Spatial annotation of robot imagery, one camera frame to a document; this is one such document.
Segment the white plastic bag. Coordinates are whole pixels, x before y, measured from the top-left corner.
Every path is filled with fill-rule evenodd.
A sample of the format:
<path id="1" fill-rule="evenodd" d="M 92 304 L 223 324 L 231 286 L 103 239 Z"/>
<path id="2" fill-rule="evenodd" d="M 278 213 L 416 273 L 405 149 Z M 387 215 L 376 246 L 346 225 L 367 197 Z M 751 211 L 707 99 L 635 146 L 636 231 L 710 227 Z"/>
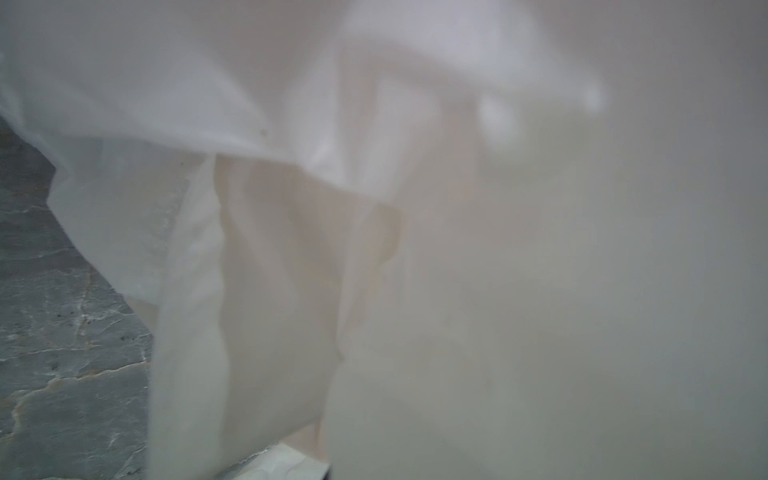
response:
<path id="1" fill-rule="evenodd" d="M 763 1 L 5 1 L 147 475 L 767 475 Z"/>

